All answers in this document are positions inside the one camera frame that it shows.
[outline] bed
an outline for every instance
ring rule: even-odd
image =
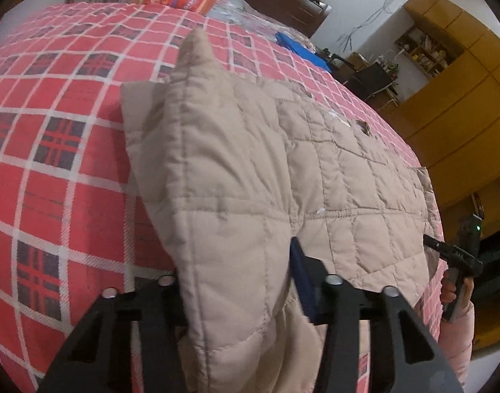
[[[44,10],[0,47],[0,362],[23,393],[37,389],[100,291],[130,291],[173,268],[130,175],[120,85],[164,81],[194,28],[207,32],[226,69],[298,82],[419,166],[389,125],[329,73],[239,25],[125,3]],[[416,307],[435,338],[441,274]],[[367,379],[365,355],[358,391]]]

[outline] hand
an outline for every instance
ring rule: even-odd
[[[448,280],[449,276],[450,274],[448,273],[448,270],[446,270],[443,274],[443,279],[441,280],[443,287],[441,288],[441,295],[439,299],[443,304],[452,303],[456,298],[455,283]],[[463,297],[463,301],[460,304],[462,309],[465,309],[470,304],[470,299],[472,298],[473,293],[473,278],[465,278],[464,284],[465,296]]]

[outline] screw head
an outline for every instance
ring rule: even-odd
[[[115,297],[117,297],[118,292],[119,291],[117,291],[116,288],[110,287],[102,290],[101,295],[105,299],[114,299]]]
[[[329,274],[325,281],[330,285],[341,285],[344,282],[338,274]]]
[[[393,286],[384,287],[382,292],[388,297],[398,297],[401,294],[399,290]]]
[[[162,287],[169,287],[175,281],[176,281],[175,276],[172,276],[170,274],[165,274],[165,275],[161,276],[157,282]]]

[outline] beige quilted jacket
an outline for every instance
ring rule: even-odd
[[[435,273],[426,170],[298,84],[228,73],[201,30],[167,84],[123,85],[122,110],[139,191],[179,272],[190,389],[311,391],[324,331],[288,277],[292,236],[330,273],[397,286],[411,305]]]

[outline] electrical wire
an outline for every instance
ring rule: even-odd
[[[353,49],[352,36],[357,31],[359,31],[361,28],[367,27],[367,26],[371,25],[372,23],[374,23],[379,18],[379,16],[382,15],[383,12],[388,13],[388,14],[394,14],[395,12],[388,10],[388,7],[390,7],[390,5],[392,5],[393,2],[394,2],[394,0],[393,1],[384,0],[382,7],[377,9],[361,25],[359,25],[358,27],[354,27],[351,30],[350,34],[342,34],[336,41],[337,46],[338,46],[341,54],[346,51],[346,47],[349,47],[350,51],[352,51],[352,49]]]

